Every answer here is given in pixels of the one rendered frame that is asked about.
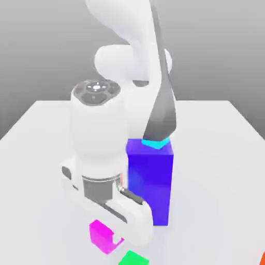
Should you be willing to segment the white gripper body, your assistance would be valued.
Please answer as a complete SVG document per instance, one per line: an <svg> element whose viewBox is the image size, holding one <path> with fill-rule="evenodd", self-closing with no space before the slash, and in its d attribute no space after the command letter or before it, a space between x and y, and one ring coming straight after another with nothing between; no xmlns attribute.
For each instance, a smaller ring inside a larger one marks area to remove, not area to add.
<svg viewBox="0 0 265 265"><path fill-rule="evenodd" d="M113 199L97 203L82 198L91 216L134 246L145 246L153 237L152 210L148 203L130 191L115 191Z"/></svg>

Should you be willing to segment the small green cube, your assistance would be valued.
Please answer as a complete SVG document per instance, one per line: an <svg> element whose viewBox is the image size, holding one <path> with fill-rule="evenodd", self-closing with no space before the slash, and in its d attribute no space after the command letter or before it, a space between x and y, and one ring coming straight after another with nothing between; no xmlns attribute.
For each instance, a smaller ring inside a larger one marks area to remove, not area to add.
<svg viewBox="0 0 265 265"><path fill-rule="evenodd" d="M125 256L118 262L118 265L149 265L149 260L143 256L128 251Z"/></svg>

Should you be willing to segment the small cyan cube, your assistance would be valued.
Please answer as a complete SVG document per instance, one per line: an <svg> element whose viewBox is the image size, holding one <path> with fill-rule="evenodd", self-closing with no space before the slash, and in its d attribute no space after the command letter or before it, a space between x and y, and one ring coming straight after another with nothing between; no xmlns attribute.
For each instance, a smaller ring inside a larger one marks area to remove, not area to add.
<svg viewBox="0 0 265 265"><path fill-rule="evenodd" d="M153 140L141 140L141 143L145 146L149 146L153 149L160 150L163 148L165 145L167 145L170 142L170 138L167 137L163 139L162 141L153 141Z"/></svg>

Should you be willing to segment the large blue box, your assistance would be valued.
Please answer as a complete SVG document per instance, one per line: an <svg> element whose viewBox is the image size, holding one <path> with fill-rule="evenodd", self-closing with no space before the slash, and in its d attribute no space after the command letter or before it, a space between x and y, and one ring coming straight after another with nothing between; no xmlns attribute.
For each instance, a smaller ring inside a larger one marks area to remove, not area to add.
<svg viewBox="0 0 265 265"><path fill-rule="evenodd" d="M171 143L155 149L140 139L129 139L126 151L128 189L149 204L154 226L167 226L174 158Z"/></svg>

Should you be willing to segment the small magenta cube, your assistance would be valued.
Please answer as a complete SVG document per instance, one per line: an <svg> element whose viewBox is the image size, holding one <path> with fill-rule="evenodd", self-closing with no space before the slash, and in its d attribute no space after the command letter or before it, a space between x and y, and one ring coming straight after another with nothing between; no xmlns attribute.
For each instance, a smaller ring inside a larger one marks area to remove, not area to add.
<svg viewBox="0 0 265 265"><path fill-rule="evenodd" d="M115 234L109 227L99 220L94 220L89 225L91 242L97 246L103 253L112 253L119 245L112 242L112 235Z"/></svg>

